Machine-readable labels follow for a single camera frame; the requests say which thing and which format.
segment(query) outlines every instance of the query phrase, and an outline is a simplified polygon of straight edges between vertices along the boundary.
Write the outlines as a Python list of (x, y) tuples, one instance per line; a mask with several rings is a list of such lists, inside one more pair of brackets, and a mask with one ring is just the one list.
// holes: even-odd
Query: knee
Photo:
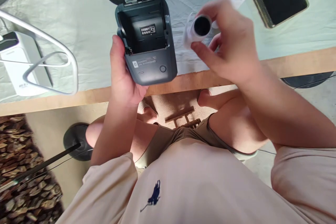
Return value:
[(86, 141), (92, 148), (95, 147), (102, 128), (103, 128), (102, 123), (91, 123), (86, 129), (85, 133)]

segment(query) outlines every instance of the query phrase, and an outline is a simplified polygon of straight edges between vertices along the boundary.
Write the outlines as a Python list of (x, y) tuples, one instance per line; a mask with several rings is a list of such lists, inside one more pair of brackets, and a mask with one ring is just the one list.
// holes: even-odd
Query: beige t-shirt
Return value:
[(281, 147), (273, 189), (228, 150), (172, 144), (139, 177), (127, 153), (93, 166), (57, 224), (336, 223), (336, 149)]

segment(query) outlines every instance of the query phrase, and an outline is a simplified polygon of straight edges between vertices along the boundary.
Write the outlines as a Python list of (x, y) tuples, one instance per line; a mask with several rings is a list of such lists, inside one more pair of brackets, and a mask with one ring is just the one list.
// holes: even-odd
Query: person's right hand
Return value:
[(233, 9), (230, 0), (209, 2), (198, 13), (201, 14), (216, 20), (221, 31), (214, 36), (209, 47), (201, 42), (191, 44), (194, 52), (212, 71), (239, 84), (260, 70), (252, 20)]

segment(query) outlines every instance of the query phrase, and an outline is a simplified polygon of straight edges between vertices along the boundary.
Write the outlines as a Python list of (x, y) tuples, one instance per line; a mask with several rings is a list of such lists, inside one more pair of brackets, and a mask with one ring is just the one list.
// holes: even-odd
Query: cable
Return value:
[(3, 101), (5, 101), (5, 100), (7, 100), (7, 99), (14, 98), (14, 97), (17, 97), (17, 96), (18, 96), (18, 95), (15, 94), (15, 95), (12, 95), (12, 96), (8, 96), (8, 97), (6, 97), (6, 98), (3, 98), (3, 99), (0, 100), (0, 103), (3, 102)]
[(331, 75), (331, 76), (329, 76), (328, 78), (324, 78), (324, 79), (322, 79), (322, 80), (318, 80), (318, 81), (315, 81), (315, 82), (311, 82), (311, 83), (308, 83), (308, 84), (304, 84), (304, 85), (302, 85), (302, 86), (295, 87), (295, 88), (293, 88), (293, 89), (302, 88), (303, 86), (308, 86), (308, 85), (310, 85), (310, 84), (315, 84), (315, 83), (318, 83), (318, 82), (321, 82), (321, 81), (330, 79), (331, 77), (334, 77), (334, 76), (336, 76), (336, 74)]
[(71, 66), (72, 66), (72, 72), (73, 72), (73, 91), (71, 93), (66, 93), (66, 92), (61, 92), (61, 91), (58, 91), (58, 90), (55, 90), (53, 88), (50, 88), (50, 87), (44, 87), (44, 86), (41, 86), (39, 84), (35, 84), (31, 81), (28, 80), (28, 75), (34, 71), (34, 69), (39, 66), (41, 63), (43, 63), (47, 58), (49, 58), (50, 56), (52, 56), (52, 54), (48, 54), (47, 56), (45, 57), (42, 57), (41, 60), (39, 60), (38, 62), (32, 64), (32, 66), (23, 74), (23, 80), (30, 84), (30, 85), (33, 85), (33, 86), (36, 86), (36, 87), (39, 87), (39, 88), (42, 88), (44, 90), (47, 90), (47, 91), (53, 91), (55, 93), (58, 93), (58, 94), (61, 94), (61, 95), (74, 95), (77, 93), (78, 91), (78, 65), (77, 65), (77, 61), (74, 57), (74, 55), (72, 54), (72, 52), (65, 46), (63, 45), (61, 42), (59, 42), (58, 40), (54, 39), (53, 37), (49, 36), (48, 34), (46, 34), (45, 32), (41, 31), (40, 29), (26, 23), (26, 22), (23, 22), (22, 20), (0, 10), (0, 18), (5, 18), (7, 19), (8, 21), (12, 22), (12, 23), (15, 23), (33, 33), (35, 33), (36, 35), (44, 38), (45, 40), (48, 40), (49, 42), (53, 43), (54, 45), (58, 46), (59, 48), (61, 48), (64, 53), (67, 55), (68, 57), (68, 62), (70, 62)]
[(276, 153), (268, 152), (267, 150), (258, 150), (258, 151), (259, 151), (259, 152), (265, 152), (265, 153), (272, 154), (272, 155), (276, 155)]
[(8, 33), (9, 32), (9, 29), (8, 29), (8, 27), (7, 27), (7, 25), (6, 25), (6, 23), (5, 23), (5, 21), (0, 17), (0, 21), (1, 21), (1, 23), (2, 23), (2, 26), (6, 29), (6, 32)]
[[(53, 56), (54, 54), (58, 54), (58, 53), (61, 53), (61, 54), (66, 54), (65, 52), (61, 52), (61, 51), (56, 51), (56, 52), (52, 52), (50, 54), (47, 54), (46, 56), (43, 57), (44, 60), (48, 59), (49, 57)], [(20, 62), (20, 61), (8, 61), (8, 60), (2, 60), (0, 59), (0, 62), (11, 62), (11, 63), (19, 63), (19, 64), (26, 64), (26, 65), (34, 65), (33, 63), (29, 63), (29, 62)], [(49, 65), (49, 64), (39, 64), (38, 66), (39, 67), (67, 67), (71, 64), (71, 62), (68, 61), (65, 63), (65, 64), (62, 64), (62, 65)]]
[(60, 163), (60, 164), (54, 166), (53, 168), (51, 168), (51, 169), (49, 169), (49, 170), (47, 170), (47, 171), (45, 171), (45, 172), (43, 172), (43, 173), (41, 173), (41, 174), (39, 174), (39, 175), (33, 177), (33, 178), (31, 178), (31, 179), (29, 179), (28, 181), (26, 181), (25, 183), (23, 183), (22, 185), (20, 185), (17, 189), (19, 189), (21, 186), (24, 186), (25, 184), (29, 183), (30, 181), (32, 181), (32, 180), (34, 180), (34, 179), (37, 179), (38, 177), (41, 177), (43, 174), (46, 174), (47, 172), (51, 171), (52, 169), (56, 168), (57, 166), (60, 166), (61, 164), (65, 163), (66, 161), (69, 161), (70, 159), (72, 159), (72, 158), (74, 158), (74, 157), (77, 157), (77, 156), (79, 156), (79, 155), (81, 155), (81, 154), (83, 154), (83, 153), (85, 153), (85, 152), (92, 151), (92, 150), (93, 150), (93, 149), (83, 151), (83, 152), (77, 154), (76, 156), (73, 156), (73, 157), (71, 157), (71, 158), (69, 158), (69, 159), (63, 161), (62, 163)]

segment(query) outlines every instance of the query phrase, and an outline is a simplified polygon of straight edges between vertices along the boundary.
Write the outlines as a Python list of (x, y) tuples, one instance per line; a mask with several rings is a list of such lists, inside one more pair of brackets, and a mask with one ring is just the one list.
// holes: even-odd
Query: hand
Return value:
[(148, 86), (136, 84), (125, 62), (125, 46), (117, 35), (112, 37), (111, 60), (111, 100), (122, 106), (138, 106), (144, 98)]
[(191, 48), (217, 75), (235, 84), (248, 80), (261, 68), (254, 40), (253, 22), (233, 9), (230, 0), (206, 4), (198, 15), (207, 15), (217, 21), (221, 33), (209, 47), (194, 42)]

